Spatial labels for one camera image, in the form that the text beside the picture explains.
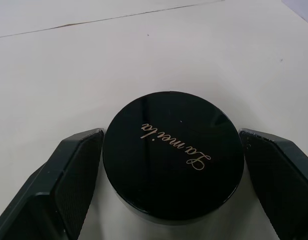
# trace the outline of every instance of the gold script logo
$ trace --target gold script logo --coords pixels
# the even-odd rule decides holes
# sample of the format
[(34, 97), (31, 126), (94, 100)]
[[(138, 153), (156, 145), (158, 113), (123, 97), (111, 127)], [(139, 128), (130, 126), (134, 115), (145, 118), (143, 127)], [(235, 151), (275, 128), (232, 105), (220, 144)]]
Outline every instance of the gold script logo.
[(168, 135), (163, 131), (158, 132), (157, 128), (154, 128), (153, 126), (149, 125), (148, 123), (143, 124), (141, 129), (144, 130), (145, 132), (148, 132), (147, 134), (141, 136), (140, 137), (141, 139), (144, 139), (145, 137), (148, 137), (149, 135), (152, 135), (152, 134), (158, 134), (157, 135), (158, 139), (161, 139), (164, 142), (169, 142), (169, 144), (172, 145), (173, 147), (178, 148), (178, 149), (181, 149), (181, 148), (187, 149), (185, 151), (185, 153), (187, 153), (188, 155), (199, 154), (200, 155), (199, 157), (192, 158), (192, 159), (189, 159), (189, 160), (186, 161), (187, 164), (191, 164), (192, 167), (195, 168), (196, 170), (203, 170), (204, 169), (204, 167), (205, 167), (205, 164), (203, 162), (204, 159), (211, 160), (210, 156), (205, 155), (201, 151), (197, 151), (197, 149), (193, 148), (192, 146), (186, 147), (186, 143), (184, 143), (184, 142), (182, 143), (181, 141), (178, 141), (176, 138), (171, 137), (171, 135)]

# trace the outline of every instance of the jar lid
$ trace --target jar lid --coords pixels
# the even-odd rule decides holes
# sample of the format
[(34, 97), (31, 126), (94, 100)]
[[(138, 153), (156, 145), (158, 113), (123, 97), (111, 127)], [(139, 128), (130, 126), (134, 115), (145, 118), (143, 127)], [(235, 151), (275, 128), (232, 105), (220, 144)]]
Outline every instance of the jar lid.
[(171, 221), (220, 207), (244, 168), (240, 138), (228, 117), (200, 97), (174, 91), (125, 106), (107, 130), (103, 159), (124, 201)]

